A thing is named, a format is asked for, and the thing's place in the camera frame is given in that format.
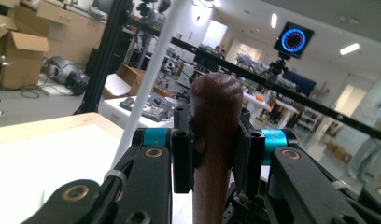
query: computer monitor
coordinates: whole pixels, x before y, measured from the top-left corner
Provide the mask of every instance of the computer monitor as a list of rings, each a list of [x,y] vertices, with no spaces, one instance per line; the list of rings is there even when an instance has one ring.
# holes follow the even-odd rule
[[[97,7],[100,11],[109,14],[114,0],[94,0],[92,2],[92,7]]]
[[[205,57],[200,57],[200,56],[195,56],[194,57],[194,62],[197,63],[198,66],[201,66],[203,68],[206,68],[208,69],[209,71],[211,72],[217,72],[218,71],[218,67],[217,67],[217,64],[216,63],[213,63],[211,62],[210,60],[208,60],[207,58]]]
[[[287,71],[283,74],[283,78],[296,84],[296,91],[303,93],[307,97],[316,86],[316,82],[306,77],[302,77],[294,72]]]

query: black metal rod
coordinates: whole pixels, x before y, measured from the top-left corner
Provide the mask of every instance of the black metal rod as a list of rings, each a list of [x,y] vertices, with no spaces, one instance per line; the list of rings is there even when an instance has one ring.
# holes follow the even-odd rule
[[[129,20],[129,23],[131,25],[138,27],[139,29],[141,29],[147,33],[150,33],[151,35],[159,36],[159,31],[152,29],[150,27],[147,27],[146,25],[140,23],[139,21]],[[316,111],[318,111],[321,114],[324,114],[330,118],[336,119],[336,120],[344,123],[345,125],[348,125],[354,129],[357,129],[357,130],[363,132],[363,133],[369,134],[371,137],[374,137],[374,138],[381,140],[381,132],[378,131],[377,129],[374,129],[371,126],[360,123],[360,122],[358,122],[358,121],[356,121],[356,120],[354,120],[354,119],[352,119],[352,118],[350,118],[344,114],[338,113],[337,111],[328,108],[325,105],[321,105],[321,104],[314,102],[308,98],[305,98],[295,91],[290,91],[290,90],[288,90],[288,89],[286,89],[280,85],[269,82],[267,79],[265,79],[263,77],[259,77],[256,74],[251,73],[251,72],[247,71],[246,69],[243,69],[243,68],[241,68],[241,67],[239,67],[233,63],[226,62],[226,61],[222,60],[221,58],[216,57],[216,56],[214,56],[214,55],[212,55],[212,54],[210,54],[204,50],[198,49],[197,47],[194,47],[193,45],[190,45],[187,42],[184,42],[180,39],[173,38],[171,40],[171,43],[182,48],[182,49],[184,49],[184,50],[187,50],[191,53],[194,53],[197,56],[204,57],[207,60],[209,60],[210,62],[216,63],[217,65],[220,65],[220,66],[230,70],[231,72],[236,73],[239,77],[244,77],[246,79],[250,79],[250,80],[264,86],[267,89],[270,89],[272,91],[276,91],[278,93],[281,93],[281,94],[291,98],[292,100],[294,100],[297,103],[307,105],[308,107],[315,109]]]
[[[91,78],[83,96],[82,104],[75,114],[98,112],[98,103],[106,84],[109,67],[120,41],[123,27],[133,10],[132,0],[115,0],[109,12],[106,28],[97,51],[97,63],[92,65]]]

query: workbench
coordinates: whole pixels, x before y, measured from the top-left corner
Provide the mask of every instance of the workbench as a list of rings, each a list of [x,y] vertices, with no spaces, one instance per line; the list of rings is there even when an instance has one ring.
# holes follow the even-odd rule
[[[131,111],[123,109],[120,107],[120,102],[127,99],[127,97],[104,100],[99,107],[99,113],[105,118],[111,120],[112,122],[119,125],[124,129],[126,123],[130,117]],[[145,106],[145,111],[151,112],[150,106]],[[156,122],[145,117],[140,117],[138,121],[138,128],[173,128],[174,119],[170,118],[169,120],[162,120]]]
[[[122,134],[96,113],[0,128],[0,223],[21,223],[70,181],[101,185]],[[173,194],[173,223],[191,223],[191,193]]]

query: brown wooden object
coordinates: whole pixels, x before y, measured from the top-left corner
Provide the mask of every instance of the brown wooden object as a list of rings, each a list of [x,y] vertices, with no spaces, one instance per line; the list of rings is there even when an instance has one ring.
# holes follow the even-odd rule
[[[208,74],[191,86],[193,223],[222,223],[242,101],[240,84],[226,74]]]

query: blue ring light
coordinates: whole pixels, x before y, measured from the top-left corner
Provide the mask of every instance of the blue ring light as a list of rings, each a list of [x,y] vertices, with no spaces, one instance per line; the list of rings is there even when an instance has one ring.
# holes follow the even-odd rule
[[[287,39],[289,37],[292,37],[293,35],[300,35],[301,42],[297,43],[296,46],[289,46],[287,43]],[[306,43],[306,37],[304,36],[303,31],[301,31],[300,29],[290,29],[287,32],[285,32],[283,34],[283,37],[281,38],[281,45],[286,51],[291,53],[301,50],[304,47],[305,43]]]

